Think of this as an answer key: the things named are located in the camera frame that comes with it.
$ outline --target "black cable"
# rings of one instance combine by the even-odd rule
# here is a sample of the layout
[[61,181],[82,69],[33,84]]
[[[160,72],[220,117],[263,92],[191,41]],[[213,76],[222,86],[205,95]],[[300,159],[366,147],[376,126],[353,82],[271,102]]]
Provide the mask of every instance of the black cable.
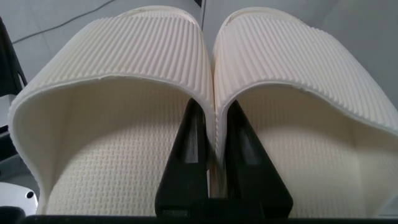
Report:
[[87,14],[90,14],[90,13],[92,13],[92,12],[95,12],[95,11],[101,9],[102,7],[106,6],[107,4],[109,4],[109,3],[111,3],[111,2],[114,2],[114,1],[115,1],[115,0],[110,0],[110,1],[108,1],[108,2],[106,2],[106,3],[104,3],[104,4],[102,4],[102,5],[100,5],[100,6],[97,7],[96,9],[93,9],[93,10],[91,10],[91,11],[88,11],[88,12],[86,12],[86,13],[83,13],[83,14],[81,14],[81,15],[79,15],[79,16],[73,17],[73,18],[71,18],[70,20],[68,20],[68,21],[66,21],[66,22],[64,22],[64,23],[62,23],[62,24],[60,24],[60,25],[57,25],[57,26],[55,26],[55,27],[51,27],[51,28],[49,28],[49,29],[45,29],[45,30],[42,30],[42,31],[39,31],[39,32],[30,34],[30,35],[27,35],[27,36],[25,36],[25,37],[23,37],[23,38],[17,39],[17,40],[15,40],[12,44],[16,44],[16,43],[18,43],[18,42],[20,42],[20,41],[23,41],[23,40],[28,39],[29,37],[33,37],[33,36],[35,36],[35,35],[39,35],[39,34],[42,34],[42,33],[44,33],[44,32],[47,32],[47,31],[50,31],[50,30],[54,30],[54,29],[56,29],[56,28],[59,28],[59,27],[61,27],[61,26],[64,26],[65,24],[68,24],[69,22],[74,21],[75,19],[78,19],[78,18],[80,18],[80,17],[82,17],[82,16],[85,16],[85,15],[87,15]]

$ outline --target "textured insole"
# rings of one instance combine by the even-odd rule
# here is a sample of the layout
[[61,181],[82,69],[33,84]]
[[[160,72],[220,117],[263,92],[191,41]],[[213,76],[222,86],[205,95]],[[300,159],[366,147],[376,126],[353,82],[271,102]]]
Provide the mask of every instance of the textured insole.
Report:
[[155,215],[189,98],[137,80],[76,87],[47,214]]
[[291,217],[365,216],[351,120],[290,88],[238,100],[293,197]]

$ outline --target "white slipper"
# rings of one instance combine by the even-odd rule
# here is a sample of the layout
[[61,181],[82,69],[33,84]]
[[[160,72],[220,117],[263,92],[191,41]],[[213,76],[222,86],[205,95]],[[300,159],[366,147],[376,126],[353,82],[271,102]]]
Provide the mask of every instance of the white slipper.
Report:
[[291,217],[373,217],[398,193],[398,112],[332,36],[292,16],[229,16],[213,55],[216,150],[238,99],[294,200]]
[[213,140],[210,63],[187,15],[157,6],[94,21],[13,101],[10,133],[39,184],[39,214],[155,215],[190,98]]

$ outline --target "pair of slippers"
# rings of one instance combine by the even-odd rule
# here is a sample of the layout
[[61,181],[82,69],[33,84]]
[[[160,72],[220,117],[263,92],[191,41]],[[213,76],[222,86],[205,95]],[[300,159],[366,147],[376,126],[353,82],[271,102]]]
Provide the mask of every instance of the pair of slippers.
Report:
[[[37,213],[155,215],[190,98],[218,167],[238,100],[294,200],[291,217],[374,217],[397,197],[398,112],[336,39],[247,8],[225,20],[210,63],[190,14],[151,6],[88,24],[13,101],[9,129],[39,184]],[[219,197],[223,178],[210,179]]]

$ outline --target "white wall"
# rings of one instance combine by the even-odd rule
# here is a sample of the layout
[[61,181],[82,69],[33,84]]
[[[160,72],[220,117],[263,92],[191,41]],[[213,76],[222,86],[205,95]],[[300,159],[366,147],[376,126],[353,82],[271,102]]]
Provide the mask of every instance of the white wall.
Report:
[[313,26],[322,21],[338,0],[207,0],[203,35],[209,54],[218,30],[224,20],[234,11],[245,7],[262,6],[285,11],[306,24]]
[[317,27],[336,37],[398,108],[398,1],[342,0]]

